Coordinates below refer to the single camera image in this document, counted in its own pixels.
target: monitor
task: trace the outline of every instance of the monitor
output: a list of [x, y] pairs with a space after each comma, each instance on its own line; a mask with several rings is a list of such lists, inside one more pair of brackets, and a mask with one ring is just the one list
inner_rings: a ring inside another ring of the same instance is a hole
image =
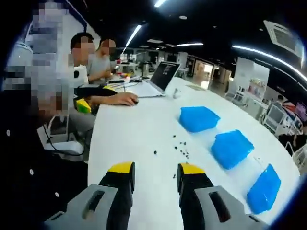
[[150, 81], [164, 91], [173, 76], [177, 73], [179, 67], [179, 63], [162, 61]]

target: white table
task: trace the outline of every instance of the white table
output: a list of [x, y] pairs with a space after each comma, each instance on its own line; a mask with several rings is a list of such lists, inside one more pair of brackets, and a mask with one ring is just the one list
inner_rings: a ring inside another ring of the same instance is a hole
[[[172, 79], [166, 92], [172, 95], [178, 88], [181, 97], [177, 99], [142, 98], [134, 107], [100, 106], [90, 148], [88, 184], [99, 183], [113, 164], [134, 161], [135, 191], [129, 229], [182, 230], [177, 179], [173, 179], [178, 163], [188, 161], [203, 168], [214, 185], [223, 186], [244, 204], [246, 213], [250, 213], [246, 193], [271, 163], [282, 184], [272, 209], [257, 215], [271, 223], [298, 184], [299, 171], [291, 156], [274, 135], [245, 111], [211, 91], [196, 91], [186, 85], [191, 83]], [[180, 108], [202, 105], [221, 120], [214, 129], [190, 134], [177, 121]], [[238, 166], [226, 171], [209, 149], [216, 133], [234, 129], [239, 129], [255, 149]], [[180, 153], [183, 148], [179, 142], [184, 141], [188, 160]]]

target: open laptop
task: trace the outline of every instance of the open laptop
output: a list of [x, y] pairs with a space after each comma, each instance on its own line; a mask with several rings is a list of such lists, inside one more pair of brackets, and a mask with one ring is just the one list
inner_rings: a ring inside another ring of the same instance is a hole
[[129, 83], [125, 85], [125, 91], [132, 92], [139, 98], [163, 97], [179, 67], [179, 63], [162, 61], [150, 80], [143, 80], [141, 83]]

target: black jacket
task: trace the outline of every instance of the black jacket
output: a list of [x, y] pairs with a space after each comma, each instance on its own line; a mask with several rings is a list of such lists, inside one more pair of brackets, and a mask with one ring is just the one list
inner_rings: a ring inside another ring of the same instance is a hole
[[35, 108], [31, 91], [0, 92], [0, 102], [3, 211], [11, 225], [40, 228], [42, 221], [65, 211], [67, 202], [87, 187], [87, 164], [62, 160], [44, 150], [37, 133], [44, 122], [30, 113], [30, 105]]

